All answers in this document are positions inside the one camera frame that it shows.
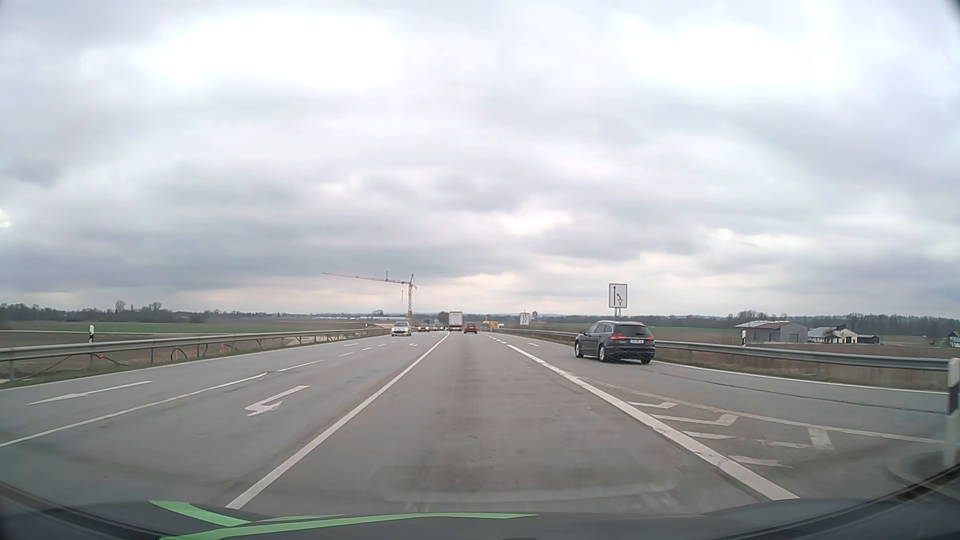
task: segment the white house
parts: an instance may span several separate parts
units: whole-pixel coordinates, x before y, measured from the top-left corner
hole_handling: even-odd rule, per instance
[[[817,327],[806,333],[806,340],[810,343],[856,343],[856,338],[856,332],[848,329],[846,324]]]

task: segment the construction crane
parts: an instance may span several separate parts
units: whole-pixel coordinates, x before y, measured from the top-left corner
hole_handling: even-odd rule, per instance
[[[368,282],[387,282],[387,283],[402,283],[407,285],[407,320],[410,321],[410,324],[414,324],[414,289],[417,288],[414,285],[414,275],[410,275],[409,280],[391,280],[390,272],[387,272],[387,277],[385,278],[367,278],[365,276],[351,276],[350,274],[333,274],[331,272],[324,272],[328,276],[337,276],[339,278],[353,278],[355,280],[367,280]]]

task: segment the white lane marking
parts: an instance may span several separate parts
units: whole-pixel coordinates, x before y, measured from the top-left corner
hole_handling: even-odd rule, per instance
[[[775,459],[760,459],[759,457],[747,457],[746,455],[731,455],[730,459],[735,459],[740,463],[747,463],[748,465],[764,465],[767,467],[783,467],[786,469],[792,469],[789,465],[781,465],[779,461]]]
[[[804,443],[787,443],[783,441],[768,441],[766,439],[757,439],[756,442],[767,446],[779,446],[783,448],[811,448],[813,445]]]
[[[323,360],[314,360],[314,361],[312,361],[312,362],[306,362],[306,363],[303,363],[303,364],[297,364],[297,365],[295,365],[295,366],[285,367],[285,368],[283,368],[283,369],[278,369],[278,370],[276,370],[276,371],[277,371],[278,373],[279,373],[279,372],[283,372],[283,371],[290,371],[290,370],[292,370],[292,369],[297,369],[297,368],[299,368],[299,367],[308,366],[308,365],[310,365],[310,364],[315,364],[315,363],[317,363],[317,362],[322,362],[322,361],[324,361],[324,360],[326,360],[326,358],[324,358]]]
[[[663,414],[651,414],[654,418],[661,420],[673,420],[676,422],[690,422],[693,424],[707,424],[708,426],[731,426],[736,422],[736,416],[732,414],[721,414],[716,420],[701,420],[699,418],[684,418],[682,416],[666,416]]]
[[[280,392],[279,394],[276,394],[275,396],[269,397],[269,398],[267,398],[266,400],[261,400],[261,401],[259,401],[259,402],[256,402],[256,403],[253,404],[253,405],[245,406],[245,407],[243,407],[243,408],[244,408],[244,410],[252,410],[252,411],[253,411],[252,413],[248,414],[247,416],[256,416],[257,414],[260,414],[260,413],[262,413],[262,412],[267,412],[268,410],[276,410],[278,407],[280,407],[280,404],[283,403],[283,400],[280,400],[280,401],[276,402],[275,404],[270,404],[270,405],[266,405],[266,403],[267,403],[267,402],[271,402],[271,401],[273,401],[273,400],[279,400],[279,399],[282,398],[283,396],[289,396],[290,394],[293,394],[294,392],[300,392],[303,388],[309,388],[309,386],[294,386],[293,388],[291,388],[291,389],[289,389],[289,390],[287,390],[287,391],[285,391],[285,392]]]
[[[677,404],[673,402],[663,402],[661,404],[642,404],[641,402],[627,402],[630,405],[639,405],[639,406],[651,406],[653,408],[670,408],[676,406]]]
[[[813,443],[813,448],[817,450],[833,450],[833,442],[830,441],[830,436],[825,430],[807,428],[807,431],[810,433],[810,442]]]
[[[320,446],[321,443],[323,443],[327,438],[330,437],[330,435],[337,432],[338,429],[342,428],[347,422],[352,420],[354,416],[356,416],[357,414],[360,414],[360,411],[367,408],[367,405],[373,403],[373,400],[379,398],[384,392],[389,390],[391,386],[393,386],[394,384],[396,384],[398,380],[400,380],[400,378],[410,373],[410,370],[417,367],[417,364],[419,364],[421,360],[426,358],[427,355],[432,353],[434,349],[439,347],[440,344],[443,343],[448,336],[449,334],[445,335],[444,339],[441,339],[440,341],[435,343],[433,347],[430,347],[429,349],[427,349],[426,353],[423,353],[422,355],[420,355],[420,357],[414,360],[412,364],[410,364],[409,366],[407,366],[406,369],[401,371],[399,375],[392,378],[390,382],[387,382],[386,384],[384,384],[382,388],[374,392],[373,395],[371,395],[369,398],[364,400],[363,403],[355,407],[352,411],[348,412],[340,420],[337,420],[337,422],[333,426],[330,426],[323,433],[317,435],[317,437],[314,438],[312,441],[306,443],[306,445],[303,448],[297,450],[295,454],[291,455],[290,457],[287,457],[287,459],[283,463],[280,463],[279,465],[277,465],[273,471],[267,474],[267,476],[263,477],[262,479],[258,480],[257,483],[247,488],[247,490],[241,493],[240,495],[238,495],[236,499],[234,499],[233,501],[230,501],[227,504],[227,508],[242,508],[244,504],[249,503],[254,497],[259,495],[260,492],[262,492],[264,489],[267,489],[267,487],[270,486],[270,484],[274,483],[276,479],[280,478],[280,476],[282,476],[283,473],[286,473],[294,465],[296,465],[301,459],[304,459],[305,457],[307,457],[308,454],[310,454],[311,452],[313,452],[315,448]]]
[[[782,418],[773,418],[770,416],[763,416],[760,414],[753,414],[750,412],[741,412],[738,410],[730,410],[728,408],[720,408],[720,407],[710,406],[710,405],[695,404],[693,402],[685,402],[683,400],[677,400],[675,398],[666,398],[663,396],[659,396],[657,394],[651,394],[649,392],[641,392],[639,390],[634,390],[633,388],[627,388],[626,386],[617,386],[616,384],[610,384],[609,382],[602,382],[601,380],[588,379],[588,378],[584,378],[584,379],[589,380],[590,382],[594,382],[596,384],[600,384],[601,386],[607,386],[608,388],[623,390],[624,392],[630,392],[632,394],[637,394],[638,396],[645,396],[648,398],[653,398],[655,400],[673,400],[680,405],[692,406],[694,408],[701,408],[703,410],[710,410],[713,412],[733,414],[735,416],[742,416],[744,418],[753,418],[754,420],[762,420],[764,422],[774,422],[776,424],[785,424],[786,426],[800,426],[802,428],[815,428],[817,430],[836,431],[838,433],[849,433],[851,435],[864,435],[867,437],[880,437],[884,439],[893,439],[897,441],[909,441],[909,442],[915,442],[915,443],[940,444],[944,442],[939,439],[913,437],[910,435],[898,435],[896,433],[882,433],[879,431],[853,430],[850,428],[837,428],[836,426],[820,426],[817,424],[808,424],[807,422],[797,422],[795,420],[784,420]]]
[[[739,463],[733,461],[732,459],[726,457],[725,455],[722,455],[716,452],[714,449],[708,447],[707,445],[705,445],[704,443],[698,440],[695,440],[693,437],[690,437],[689,435],[684,434],[682,431],[674,430],[673,428],[671,428],[670,426],[667,426],[660,420],[657,420],[653,416],[641,411],[640,409],[634,406],[631,406],[627,402],[615,396],[612,396],[611,394],[608,394],[607,392],[604,392],[603,390],[591,384],[588,384],[583,380],[580,380],[576,376],[554,365],[551,365],[537,358],[536,356],[533,356],[530,353],[527,353],[526,351],[519,349],[518,347],[509,345],[509,344],[507,345],[507,347],[510,347],[514,351],[517,351],[518,353],[524,356],[527,356],[528,358],[534,360],[535,362],[539,363],[543,367],[546,367],[547,369],[554,371],[561,377],[569,380],[570,382],[573,382],[574,384],[576,384],[577,386],[580,386],[581,388],[584,388],[585,390],[587,390],[587,392],[590,392],[591,394],[604,400],[610,405],[613,405],[616,408],[622,410],[623,412],[629,414],[630,416],[634,417],[635,420],[646,425],[647,427],[651,428],[657,433],[663,435],[667,439],[673,441],[675,444],[677,444],[681,448],[689,450],[697,457],[700,457],[710,465],[713,465],[714,467],[720,469],[722,472],[726,473],[731,478],[738,480],[740,483],[746,485],[750,489],[753,489],[754,491],[766,497],[767,499],[770,499],[772,501],[776,501],[780,499],[797,499],[797,496],[791,493],[790,491],[787,491],[786,489],[776,485],[772,481],[758,475],[757,473],[751,471],[750,469],[744,467],[743,465],[740,465]]]
[[[89,392],[80,392],[79,394],[64,394],[62,396],[57,396],[56,398],[48,398],[46,400],[40,400],[38,402],[30,402],[27,405],[45,404],[49,402],[58,402],[61,400],[72,400],[73,398],[82,398],[83,396],[89,396],[90,394],[99,394],[100,392],[108,392],[109,390],[119,390],[120,388],[129,388],[131,386],[139,386],[140,384],[150,384],[151,382],[153,381],[141,380],[140,382],[131,382],[130,384],[121,384],[119,386],[111,386],[110,388],[90,390]]]
[[[259,378],[263,377],[264,375],[267,375],[267,372],[263,372],[263,373],[261,373],[260,375],[254,375],[253,377],[247,377],[247,378],[245,378],[245,379],[235,380],[235,381],[233,381],[233,382],[225,382],[225,383],[223,383],[223,384],[217,384],[216,386],[210,386],[209,388],[204,388],[203,390],[196,390],[196,391],[194,391],[194,392],[188,392],[188,393],[186,393],[186,394],[180,394],[180,395],[178,395],[178,396],[174,396],[174,397],[172,397],[172,398],[167,398],[167,399],[165,399],[165,400],[160,400],[160,401],[158,401],[158,402],[152,402],[152,403],[148,403],[148,404],[145,404],[145,405],[138,405],[138,406],[131,407],[131,408],[125,408],[125,409],[123,409],[123,410],[118,410],[117,412],[111,412],[110,414],[105,414],[105,415],[103,415],[103,416],[98,416],[98,417],[96,417],[96,418],[90,418],[89,420],[83,420],[83,421],[81,421],[81,422],[76,422],[76,423],[74,423],[74,424],[68,424],[68,425],[66,425],[66,426],[60,426],[59,428],[53,428],[52,430],[41,431],[40,433],[34,433],[33,435],[27,435],[26,437],[20,437],[20,438],[18,438],[18,439],[14,439],[14,440],[11,440],[11,441],[7,441],[7,442],[5,442],[5,443],[0,443],[0,448],[3,448],[3,447],[5,447],[5,446],[14,445],[14,444],[16,444],[16,443],[21,443],[21,442],[23,442],[23,441],[29,441],[29,440],[37,439],[37,438],[42,437],[42,436],[44,436],[44,435],[49,435],[49,434],[51,434],[51,433],[56,433],[56,432],[58,432],[58,431],[70,430],[70,429],[73,429],[73,428],[78,428],[78,427],[80,427],[80,426],[86,426],[87,424],[93,424],[94,422],[100,422],[101,420],[109,420],[110,418],[116,418],[117,416],[120,416],[120,415],[122,415],[122,414],[127,414],[128,412],[134,412],[134,411],[137,411],[137,410],[142,410],[142,409],[145,409],[145,408],[147,408],[147,407],[151,407],[151,406],[155,406],[155,405],[168,404],[168,403],[170,403],[170,402],[174,402],[174,401],[176,401],[176,400],[182,400],[183,398],[189,398],[190,396],[196,396],[197,394],[202,394],[202,393],[208,392],[208,391],[210,391],[210,390],[216,390],[217,388],[224,388],[225,386],[231,386],[232,384],[239,384],[240,382],[246,382],[246,381],[248,381],[248,380],[259,379]]]
[[[744,373],[742,371],[714,369],[711,367],[690,366],[686,364],[675,364],[673,362],[666,362],[666,361],[663,363],[671,366],[685,367],[689,369],[702,369],[706,371],[729,373],[731,375],[742,375],[744,377],[761,377],[763,379],[776,379],[776,380],[784,380],[787,382],[800,382],[800,383],[806,383],[806,384],[832,384],[834,386],[851,386],[853,388],[867,388],[868,390],[883,390],[883,391],[890,391],[890,392],[916,392],[920,394],[946,394],[947,393],[947,392],[941,392],[939,390],[914,390],[913,388],[884,388],[882,386],[868,386],[866,384],[850,384],[848,382],[829,382],[827,380],[790,379],[788,377],[777,377],[774,375],[761,375],[759,373]]]
[[[697,437],[698,439],[722,440],[722,439],[736,438],[733,435],[721,435],[719,433],[700,433],[699,431],[684,431],[684,433],[686,433],[687,435],[690,435],[691,437]]]

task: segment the gray building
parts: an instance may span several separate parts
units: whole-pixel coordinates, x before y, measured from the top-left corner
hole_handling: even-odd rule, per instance
[[[789,321],[751,321],[737,328],[746,332],[747,343],[806,343],[806,327]]]

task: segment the sky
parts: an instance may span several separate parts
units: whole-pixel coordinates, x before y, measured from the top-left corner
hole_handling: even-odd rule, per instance
[[[946,0],[6,0],[0,301],[960,316]]]

